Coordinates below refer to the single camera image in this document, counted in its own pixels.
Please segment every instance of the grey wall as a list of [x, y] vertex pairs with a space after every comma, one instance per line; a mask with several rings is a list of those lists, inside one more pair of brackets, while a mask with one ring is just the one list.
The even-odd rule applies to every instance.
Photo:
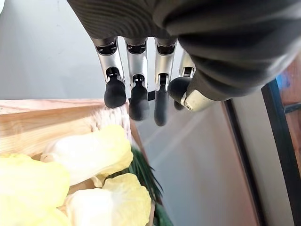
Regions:
[[[119, 41], [128, 78], [125, 44]], [[154, 90], [154, 47], [151, 38], [149, 90]], [[174, 77], [181, 53], [178, 46]], [[93, 43], [66, 0], [5, 1], [0, 15], [0, 99], [102, 98], [104, 91]]]
[[169, 102], [169, 121], [137, 123], [150, 165], [164, 189], [175, 226], [257, 225], [236, 146], [220, 104], [180, 112]]

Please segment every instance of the yellow cabbage leaf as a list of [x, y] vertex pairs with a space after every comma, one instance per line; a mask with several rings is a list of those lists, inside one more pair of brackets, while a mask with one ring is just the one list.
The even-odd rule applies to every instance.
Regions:
[[110, 125], [93, 133], [58, 139], [46, 147], [40, 160], [61, 163], [71, 176], [71, 185], [92, 178], [96, 187], [102, 187], [108, 175], [130, 165], [133, 154], [124, 129]]
[[144, 226], [151, 198], [134, 174], [107, 179], [103, 188], [68, 195], [63, 209], [73, 226]]

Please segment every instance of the green leaf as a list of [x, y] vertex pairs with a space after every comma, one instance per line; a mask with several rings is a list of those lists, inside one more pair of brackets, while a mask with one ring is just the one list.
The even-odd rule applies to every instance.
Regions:
[[155, 206], [154, 215], [154, 225], [155, 226], [173, 226], [172, 221], [168, 217], [164, 207], [158, 203]]

